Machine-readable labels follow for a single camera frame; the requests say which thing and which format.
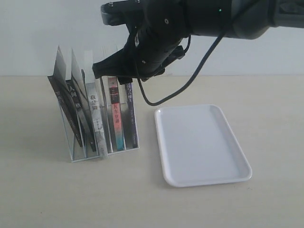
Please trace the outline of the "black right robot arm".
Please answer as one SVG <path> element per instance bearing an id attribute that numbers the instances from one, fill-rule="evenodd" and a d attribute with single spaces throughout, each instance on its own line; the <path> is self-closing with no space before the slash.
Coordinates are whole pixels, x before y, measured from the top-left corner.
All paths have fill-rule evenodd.
<path id="1" fill-rule="evenodd" d="M 94 63 L 96 78 L 115 76 L 121 84 L 148 80 L 186 54 L 191 36 L 256 39 L 271 27 L 303 28 L 301 0 L 122 0 L 101 6 L 103 23 L 125 25 L 122 49 Z"/>

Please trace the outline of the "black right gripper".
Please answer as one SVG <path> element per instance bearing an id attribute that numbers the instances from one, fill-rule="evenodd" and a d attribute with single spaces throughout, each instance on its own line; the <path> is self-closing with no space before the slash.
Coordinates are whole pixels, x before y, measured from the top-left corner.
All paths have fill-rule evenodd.
<path id="1" fill-rule="evenodd" d="M 137 78 L 145 81 L 161 75 L 169 64 L 185 56 L 185 49 L 180 45 L 183 38 L 185 30 L 180 26 L 143 23 L 130 32 L 122 49 L 93 63 L 95 79 L 115 76 L 119 84 L 125 85 Z"/>

